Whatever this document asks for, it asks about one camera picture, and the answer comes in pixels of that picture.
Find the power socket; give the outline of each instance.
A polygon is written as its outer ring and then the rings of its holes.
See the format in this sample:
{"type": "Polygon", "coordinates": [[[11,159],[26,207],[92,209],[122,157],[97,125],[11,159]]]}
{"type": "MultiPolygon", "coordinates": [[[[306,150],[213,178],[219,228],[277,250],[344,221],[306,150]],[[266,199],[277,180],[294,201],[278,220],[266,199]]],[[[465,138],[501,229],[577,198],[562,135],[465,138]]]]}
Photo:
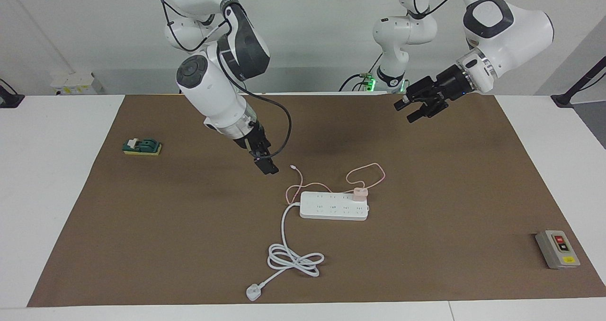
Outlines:
{"type": "Polygon", "coordinates": [[[299,215],[302,218],[333,220],[366,220],[366,199],[354,202],[353,194],[331,192],[303,192],[299,215]]]}

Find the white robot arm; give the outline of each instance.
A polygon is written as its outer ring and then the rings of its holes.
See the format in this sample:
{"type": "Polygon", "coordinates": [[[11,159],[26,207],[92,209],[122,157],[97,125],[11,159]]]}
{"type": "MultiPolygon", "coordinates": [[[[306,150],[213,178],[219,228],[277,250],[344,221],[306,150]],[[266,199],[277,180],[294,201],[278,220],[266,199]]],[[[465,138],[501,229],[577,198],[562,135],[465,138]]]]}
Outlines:
{"type": "Polygon", "coordinates": [[[463,25],[471,51],[438,74],[436,81],[427,76],[407,88],[403,99],[394,106],[401,110],[410,103],[422,103],[408,116],[411,123],[446,109],[446,99],[454,101],[474,91],[486,94],[495,79],[526,63],[553,42],[553,24],[543,11],[520,9],[504,0],[464,1],[467,11],[463,25]]]}
{"type": "Polygon", "coordinates": [[[206,127],[247,149],[264,174],[277,173],[264,127],[235,88],[241,87],[234,79],[245,81],[261,75],[270,61],[267,45],[256,34],[242,5],[238,0],[160,1],[167,20],[167,39],[173,47],[190,54],[177,70],[180,90],[206,116],[206,127]],[[180,18],[170,21],[167,7],[180,18]]]}
{"type": "MultiPolygon", "coordinates": [[[[377,79],[376,88],[396,93],[402,91],[409,53],[406,45],[421,45],[436,38],[437,23],[431,15],[416,14],[413,0],[399,0],[407,9],[407,15],[386,17],[378,20],[373,27],[373,38],[383,49],[381,63],[373,69],[372,76],[377,79]]],[[[426,12],[429,0],[416,0],[417,8],[426,12]]]]}

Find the white box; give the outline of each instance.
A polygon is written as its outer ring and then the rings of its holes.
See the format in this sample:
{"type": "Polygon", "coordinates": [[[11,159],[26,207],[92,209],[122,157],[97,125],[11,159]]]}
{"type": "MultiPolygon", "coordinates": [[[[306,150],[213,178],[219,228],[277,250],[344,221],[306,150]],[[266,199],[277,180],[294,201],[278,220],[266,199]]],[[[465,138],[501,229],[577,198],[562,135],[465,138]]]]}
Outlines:
{"type": "Polygon", "coordinates": [[[99,95],[103,86],[92,73],[72,73],[55,77],[50,84],[55,95],[99,95]]]}

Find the yellow base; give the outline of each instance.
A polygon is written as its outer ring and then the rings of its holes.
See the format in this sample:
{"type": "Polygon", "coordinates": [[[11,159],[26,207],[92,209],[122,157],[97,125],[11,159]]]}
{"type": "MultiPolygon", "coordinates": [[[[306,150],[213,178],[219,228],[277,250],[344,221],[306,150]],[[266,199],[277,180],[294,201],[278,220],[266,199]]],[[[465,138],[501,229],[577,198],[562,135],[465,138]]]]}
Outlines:
{"type": "Polygon", "coordinates": [[[160,144],[160,146],[158,146],[158,152],[155,152],[155,153],[128,152],[128,151],[123,151],[123,152],[125,154],[128,154],[128,155],[151,155],[151,156],[155,156],[155,155],[160,155],[160,151],[162,151],[162,144],[160,144]]]}

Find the power plug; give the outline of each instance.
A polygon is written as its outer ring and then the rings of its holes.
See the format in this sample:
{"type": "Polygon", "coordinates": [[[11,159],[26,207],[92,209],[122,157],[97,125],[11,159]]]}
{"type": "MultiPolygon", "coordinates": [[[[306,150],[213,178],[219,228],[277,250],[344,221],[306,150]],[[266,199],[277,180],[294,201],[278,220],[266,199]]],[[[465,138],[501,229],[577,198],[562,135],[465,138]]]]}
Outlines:
{"type": "Polygon", "coordinates": [[[261,296],[261,287],[258,284],[251,284],[246,289],[246,297],[248,297],[251,302],[258,299],[259,296],[261,296]]]}
{"type": "Polygon", "coordinates": [[[368,203],[366,198],[354,200],[349,193],[303,192],[299,215],[312,219],[366,220],[368,203]]]}

